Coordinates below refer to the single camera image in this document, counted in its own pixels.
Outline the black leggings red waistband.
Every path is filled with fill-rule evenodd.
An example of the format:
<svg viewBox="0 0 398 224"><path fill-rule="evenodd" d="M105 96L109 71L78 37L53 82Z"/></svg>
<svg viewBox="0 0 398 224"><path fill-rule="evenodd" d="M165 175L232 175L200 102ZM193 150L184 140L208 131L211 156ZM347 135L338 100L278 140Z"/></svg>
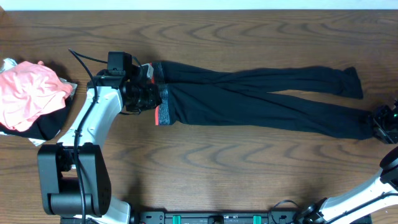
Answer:
<svg viewBox="0 0 398 224"><path fill-rule="evenodd" d="M160 126L176 122L202 126L262 126L320 133L334 138L369 139L370 112L289 96L289 90L362 99L355 68L258 68L216 72L177 62L153 63L161 104Z"/></svg>

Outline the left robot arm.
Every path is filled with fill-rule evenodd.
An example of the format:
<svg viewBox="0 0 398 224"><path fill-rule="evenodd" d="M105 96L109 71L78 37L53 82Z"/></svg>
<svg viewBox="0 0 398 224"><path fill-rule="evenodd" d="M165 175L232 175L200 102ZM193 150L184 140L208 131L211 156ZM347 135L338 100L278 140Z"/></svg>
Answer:
<svg viewBox="0 0 398 224"><path fill-rule="evenodd" d="M37 153L44 212L60 223L131 223L132 208L112 195L102 149L114 119L162 102L153 66L109 52L106 68L89 74L86 100L69 130Z"/></svg>

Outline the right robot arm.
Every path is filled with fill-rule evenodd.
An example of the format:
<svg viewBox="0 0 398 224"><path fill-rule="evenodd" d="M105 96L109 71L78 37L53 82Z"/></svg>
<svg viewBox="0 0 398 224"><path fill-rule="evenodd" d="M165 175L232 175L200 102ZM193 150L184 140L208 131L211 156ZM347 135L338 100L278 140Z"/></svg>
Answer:
<svg viewBox="0 0 398 224"><path fill-rule="evenodd" d="M374 136L385 144L397 144L397 102L384 105L371 116ZM381 160L369 180L349 192L324 198L299 213L295 223L351 223L372 212L397 205L397 148Z"/></svg>

